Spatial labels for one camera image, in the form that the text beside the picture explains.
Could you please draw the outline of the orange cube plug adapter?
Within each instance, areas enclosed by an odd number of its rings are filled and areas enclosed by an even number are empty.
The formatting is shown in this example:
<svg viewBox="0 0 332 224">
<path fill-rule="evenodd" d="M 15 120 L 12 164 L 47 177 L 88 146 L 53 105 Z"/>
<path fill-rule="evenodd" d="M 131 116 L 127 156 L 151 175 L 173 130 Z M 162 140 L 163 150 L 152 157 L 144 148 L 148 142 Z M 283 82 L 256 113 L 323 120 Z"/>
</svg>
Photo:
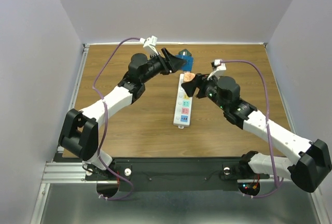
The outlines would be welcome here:
<svg viewBox="0 0 332 224">
<path fill-rule="evenodd" d="M 190 72 L 184 72 L 183 82 L 190 82 L 194 79 L 195 74 Z"/>
</svg>

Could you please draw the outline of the dark green cube adapter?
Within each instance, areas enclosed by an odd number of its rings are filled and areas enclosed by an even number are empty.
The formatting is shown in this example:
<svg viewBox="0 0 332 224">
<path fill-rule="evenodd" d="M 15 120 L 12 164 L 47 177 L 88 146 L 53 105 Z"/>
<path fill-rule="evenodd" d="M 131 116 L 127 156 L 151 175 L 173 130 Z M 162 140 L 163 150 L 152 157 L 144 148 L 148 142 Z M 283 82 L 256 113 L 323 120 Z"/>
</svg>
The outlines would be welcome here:
<svg viewBox="0 0 332 224">
<path fill-rule="evenodd" d="M 178 53 L 178 55 L 190 57 L 191 53 L 187 49 L 183 49 Z"/>
</svg>

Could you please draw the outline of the blue cube plug adapter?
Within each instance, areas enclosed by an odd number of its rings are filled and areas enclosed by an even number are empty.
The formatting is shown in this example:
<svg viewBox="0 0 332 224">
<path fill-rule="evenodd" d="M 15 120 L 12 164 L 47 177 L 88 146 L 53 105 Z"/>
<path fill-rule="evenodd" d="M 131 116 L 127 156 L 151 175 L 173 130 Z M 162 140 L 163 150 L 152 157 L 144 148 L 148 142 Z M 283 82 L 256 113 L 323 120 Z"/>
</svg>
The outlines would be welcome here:
<svg viewBox="0 0 332 224">
<path fill-rule="evenodd" d="M 176 55 L 176 57 L 186 61 L 186 63 L 180 68 L 181 71 L 184 71 L 184 72 L 192 71 L 192 67 L 193 67 L 193 57 L 192 56 L 178 54 L 178 55 Z"/>
</svg>

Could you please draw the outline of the white multicolour power strip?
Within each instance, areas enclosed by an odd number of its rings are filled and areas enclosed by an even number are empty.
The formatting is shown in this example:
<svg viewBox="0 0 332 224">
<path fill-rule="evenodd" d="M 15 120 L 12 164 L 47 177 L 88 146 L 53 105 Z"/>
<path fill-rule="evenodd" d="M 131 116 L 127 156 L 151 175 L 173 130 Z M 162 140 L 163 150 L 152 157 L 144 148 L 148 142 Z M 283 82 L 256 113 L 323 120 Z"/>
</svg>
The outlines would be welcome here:
<svg viewBox="0 0 332 224">
<path fill-rule="evenodd" d="M 181 73 L 178 81 L 178 90 L 176 96 L 176 105 L 173 118 L 173 124 L 179 129 L 190 126 L 192 97 L 189 97 L 181 87 L 183 83 L 184 73 Z"/>
</svg>

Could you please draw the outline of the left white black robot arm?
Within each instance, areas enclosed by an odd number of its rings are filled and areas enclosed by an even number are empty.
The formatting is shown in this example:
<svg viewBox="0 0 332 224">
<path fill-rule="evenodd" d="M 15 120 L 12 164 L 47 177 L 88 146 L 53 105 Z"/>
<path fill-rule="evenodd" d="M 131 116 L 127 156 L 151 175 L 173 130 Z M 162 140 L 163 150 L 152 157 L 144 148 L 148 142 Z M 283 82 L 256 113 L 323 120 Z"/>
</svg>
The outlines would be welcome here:
<svg viewBox="0 0 332 224">
<path fill-rule="evenodd" d="M 161 54 L 147 57 L 143 53 L 132 56 L 128 71 L 114 89 L 92 105 L 67 112 L 59 136 L 59 145 L 85 162 L 98 168 L 103 179 L 115 175 L 112 157 L 105 153 L 99 141 L 99 128 L 107 127 L 109 118 L 137 101 L 145 91 L 145 83 L 158 74 L 168 75 L 179 71 L 186 60 L 163 48 Z"/>
</svg>

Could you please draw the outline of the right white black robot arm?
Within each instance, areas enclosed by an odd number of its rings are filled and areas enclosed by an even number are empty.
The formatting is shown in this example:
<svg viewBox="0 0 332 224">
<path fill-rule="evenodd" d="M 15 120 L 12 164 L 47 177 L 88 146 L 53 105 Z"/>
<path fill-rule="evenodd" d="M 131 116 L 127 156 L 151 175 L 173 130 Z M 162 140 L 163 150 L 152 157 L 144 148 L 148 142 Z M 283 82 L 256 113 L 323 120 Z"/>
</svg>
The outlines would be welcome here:
<svg viewBox="0 0 332 224">
<path fill-rule="evenodd" d="M 298 136 L 270 120 L 241 99 L 240 86 L 232 77 L 196 74 L 181 86 L 188 96 L 210 99 L 223 110 L 227 121 L 265 140 L 284 155 L 274 157 L 249 152 L 239 164 L 242 176 L 274 175 L 289 179 L 303 191 L 313 193 L 331 172 L 329 149 L 324 141 Z"/>
</svg>

